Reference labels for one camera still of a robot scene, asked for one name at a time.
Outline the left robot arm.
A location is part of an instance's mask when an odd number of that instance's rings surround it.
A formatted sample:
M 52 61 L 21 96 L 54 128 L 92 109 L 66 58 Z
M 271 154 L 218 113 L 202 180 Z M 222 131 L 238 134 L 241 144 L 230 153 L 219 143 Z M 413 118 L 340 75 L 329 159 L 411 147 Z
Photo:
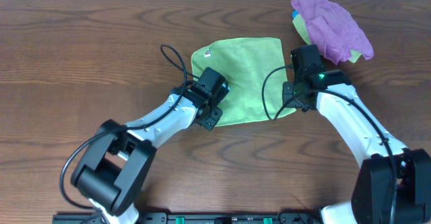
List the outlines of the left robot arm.
M 102 223 L 138 222 L 134 201 L 158 148 L 192 124 L 212 130 L 229 91 L 226 78 L 208 67 L 149 114 L 124 125 L 107 120 L 88 141 L 71 184 L 100 212 Z

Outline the green microfiber cloth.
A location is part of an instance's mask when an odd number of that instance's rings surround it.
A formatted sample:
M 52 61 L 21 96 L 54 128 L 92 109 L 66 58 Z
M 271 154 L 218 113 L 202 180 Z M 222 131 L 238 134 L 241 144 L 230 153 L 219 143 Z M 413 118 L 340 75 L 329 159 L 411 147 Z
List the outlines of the green microfiber cloth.
M 266 121 L 283 104 L 282 85 L 288 80 L 279 38 L 233 38 L 218 40 L 191 56 L 193 74 L 207 67 L 222 74 L 230 92 L 218 105 L 223 115 L 218 126 Z

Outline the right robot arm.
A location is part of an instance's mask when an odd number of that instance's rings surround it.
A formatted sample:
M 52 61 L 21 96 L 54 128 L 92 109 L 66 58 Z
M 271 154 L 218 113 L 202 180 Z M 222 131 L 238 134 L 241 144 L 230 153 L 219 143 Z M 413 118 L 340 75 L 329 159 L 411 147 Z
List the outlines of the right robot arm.
M 373 116 L 341 70 L 326 70 L 315 45 L 290 53 L 294 80 L 283 106 L 316 110 L 341 135 L 360 172 L 349 201 L 323 207 L 322 223 L 427 223 L 430 156 L 409 149 Z

